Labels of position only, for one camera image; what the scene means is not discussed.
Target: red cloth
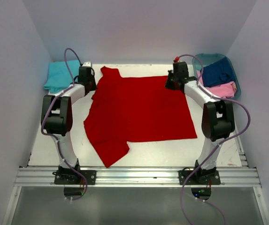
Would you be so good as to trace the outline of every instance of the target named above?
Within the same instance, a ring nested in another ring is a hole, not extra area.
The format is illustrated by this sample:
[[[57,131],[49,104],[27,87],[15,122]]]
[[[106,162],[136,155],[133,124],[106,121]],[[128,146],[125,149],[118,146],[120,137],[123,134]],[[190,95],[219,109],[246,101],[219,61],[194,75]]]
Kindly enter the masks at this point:
[[[185,95],[166,89],[166,76],[122,78],[107,67],[101,72],[84,127],[106,167],[127,154],[127,141],[197,138]]]

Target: pink towel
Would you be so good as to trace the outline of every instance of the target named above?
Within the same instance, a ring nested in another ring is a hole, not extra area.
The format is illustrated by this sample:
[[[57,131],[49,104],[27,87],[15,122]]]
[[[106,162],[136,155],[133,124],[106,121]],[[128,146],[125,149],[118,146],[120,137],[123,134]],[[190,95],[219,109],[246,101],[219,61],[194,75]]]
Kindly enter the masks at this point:
[[[198,70],[197,70],[197,75],[198,77],[200,76],[200,71]],[[206,87],[206,89],[220,98],[233,98],[234,93],[237,91],[236,83],[233,81],[229,83],[220,84],[211,88]]]

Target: blue basket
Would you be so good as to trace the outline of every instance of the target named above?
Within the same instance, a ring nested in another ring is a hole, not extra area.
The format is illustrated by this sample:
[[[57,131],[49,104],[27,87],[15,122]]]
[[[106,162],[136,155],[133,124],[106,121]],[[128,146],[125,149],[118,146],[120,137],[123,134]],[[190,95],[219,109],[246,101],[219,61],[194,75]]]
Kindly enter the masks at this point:
[[[196,55],[196,57],[198,59],[200,59],[201,62],[203,63],[203,66],[206,67],[206,66],[208,66],[210,64],[213,64],[213,63],[215,63],[215,62],[223,59],[226,56],[225,55],[222,55],[222,54],[204,54],[204,53],[202,53],[202,54]],[[237,91],[234,94],[234,97],[232,98],[232,99],[235,100],[235,99],[238,99],[238,97],[240,97],[240,95],[241,95],[241,88],[239,86],[238,78],[237,78],[237,75],[236,75],[236,73],[235,73],[235,71],[233,69],[232,63],[231,63],[230,59],[227,58],[227,60],[228,60],[228,62],[230,64],[230,66],[231,66],[231,69],[233,71],[234,76],[236,77],[235,83],[236,83]],[[198,62],[198,60],[193,59],[192,60],[192,66],[194,68],[194,75],[195,75],[195,77],[197,77],[197,70],[201,71],[201,64]]]

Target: blue cloth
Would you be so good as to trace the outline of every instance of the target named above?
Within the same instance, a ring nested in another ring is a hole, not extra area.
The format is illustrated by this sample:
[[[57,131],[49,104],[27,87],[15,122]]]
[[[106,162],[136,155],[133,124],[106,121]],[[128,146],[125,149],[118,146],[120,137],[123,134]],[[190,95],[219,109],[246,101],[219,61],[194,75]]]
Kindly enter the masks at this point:
[[[69,69],[73,77],[79,73],[79,61],[68,61]],[[65,62],[51,62],[49,63],[48,80],[44,85],[44,89],[49,90],[50,93],[57,93],[66,89],[72,83],[69,71]]]
[[[204,67],[202,79],[205,87],[214,87],[230,81],[236,81],[232,67],[226,57]]]

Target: white table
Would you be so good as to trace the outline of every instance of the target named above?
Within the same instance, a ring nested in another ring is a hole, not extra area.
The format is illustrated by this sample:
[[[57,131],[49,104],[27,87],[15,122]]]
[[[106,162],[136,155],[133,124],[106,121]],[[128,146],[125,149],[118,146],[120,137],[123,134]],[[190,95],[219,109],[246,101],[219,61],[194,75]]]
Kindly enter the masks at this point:
[[[118,68],[122,77],[167,75],[167,71],[172,69],[172,64],[95,64],[93,65],[93,68],[96,72],[96,82],[98,82],[102,76],[100,68],[103,66]],[[190,76],[192,76],[193,70],[191,65],[189,65],[189,72]],[[71,139],[75,154],[78,157],[81,166],[104,166],[98,154],[87,139],[83,126],[83,121],[86,119],[92,104],[92,95],[93,92],[89,93],[86,97],[78,100],[72,106],[73,128],[71,130]],[[128,154],[112,166],[194,166],[195,160],[201,153],[204,142],[204,136],[201,130],[202,109],[190,97],[187,96],[186,98],[198,138],[162,142],[129,142],[128,145],[130,150]],[[239,139],[235,138],[223,144],[218,157],[217,166],[242,166],[239,156],[239,143]],[[58,163],[59,158],[53,140],[51,137],[42,135],[39,127],[28,165],[58,166]]]

